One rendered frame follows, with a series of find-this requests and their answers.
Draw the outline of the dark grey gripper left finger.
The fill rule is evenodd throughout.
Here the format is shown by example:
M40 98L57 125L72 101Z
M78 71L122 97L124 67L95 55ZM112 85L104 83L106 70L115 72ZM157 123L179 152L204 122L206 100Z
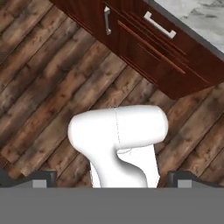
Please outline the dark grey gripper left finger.
M34 171L29 176L21 179L14 179L0 168L0 188L19 186L33 180L44 180L47 187L55 187L56 171Z

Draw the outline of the dark red drawer front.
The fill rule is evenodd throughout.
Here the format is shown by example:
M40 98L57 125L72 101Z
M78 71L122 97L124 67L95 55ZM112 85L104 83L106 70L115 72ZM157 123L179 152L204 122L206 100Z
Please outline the dark red drawer front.
M151 18L162 25L168 32L174 30L177 34L173 39L167 38L152 24L144 20L144 14L149 11ZM218 50L204 40L199 34L182 23L159 3L154 0L121 0L121 15L148 34L166 50L177 54L199 77L212 85L224 81L224 59L218 55Z

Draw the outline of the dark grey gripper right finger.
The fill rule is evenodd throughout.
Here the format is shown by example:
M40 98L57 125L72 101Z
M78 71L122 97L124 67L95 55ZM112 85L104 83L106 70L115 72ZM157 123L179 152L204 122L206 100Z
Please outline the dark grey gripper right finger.
M223 188L223 185L201 180L190 171L169 171L169 187L173 188L200 188L216 187Z

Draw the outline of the white rounded post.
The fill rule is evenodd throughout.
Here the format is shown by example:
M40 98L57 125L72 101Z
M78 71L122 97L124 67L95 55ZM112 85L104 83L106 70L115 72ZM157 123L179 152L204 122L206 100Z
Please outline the white rounded post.
M89 160L94 188L155 188L160 175L154 145L167 132L160 107L134 105L75 115L67 136Z

